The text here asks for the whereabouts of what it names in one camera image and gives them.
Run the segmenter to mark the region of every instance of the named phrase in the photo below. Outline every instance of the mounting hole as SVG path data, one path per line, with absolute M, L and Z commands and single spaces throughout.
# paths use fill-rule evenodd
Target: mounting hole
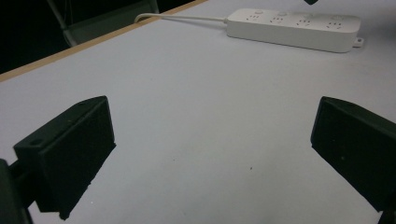
M 37 146 L 40 145 L 44 140 L 43 139 L 36 139 L 30 142 L 30 146 Z

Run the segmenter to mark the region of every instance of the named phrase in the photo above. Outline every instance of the power strip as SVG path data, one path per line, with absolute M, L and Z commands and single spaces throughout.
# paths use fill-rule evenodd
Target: power strip
M 227 19 L 227 35 L 306 49 L 348 52 L 361 47 L 355 16 L 243 8 Z

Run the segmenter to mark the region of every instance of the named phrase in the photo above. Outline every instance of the dark background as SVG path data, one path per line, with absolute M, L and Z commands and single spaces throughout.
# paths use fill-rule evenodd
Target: dark background
M 157 0 L 160 12 L 192 0 Z M 64 0 L 55 0 L 59 10 Z M 134 0 L 73 1 L 74 20 L 82 21 L 125 7 Z M 68 49 L 60 24 L 46 0 L 0 0 L 0 74 Z

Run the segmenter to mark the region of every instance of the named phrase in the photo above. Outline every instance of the white power strip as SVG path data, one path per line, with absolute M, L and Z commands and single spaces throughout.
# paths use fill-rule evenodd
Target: white power strip
M 279 12 L 244 8 L 227 20 L 227 35 L 280 45 L 331 52 L 361 47 L 361 20 L 355 16 Z

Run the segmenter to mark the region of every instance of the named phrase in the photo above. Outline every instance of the white table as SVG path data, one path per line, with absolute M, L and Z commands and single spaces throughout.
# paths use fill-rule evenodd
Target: white table
M 0 158 L 76 102 L 106 95 L 117 147 L 69 219 L 35 223 L 360 223 L 380 213 L 311 148 L 321 96 L 396 121 L 392 0 L 209 0 L 362 19 L 337 54 L 230 38 L 210 21 L 155 21 L 0 83 Z

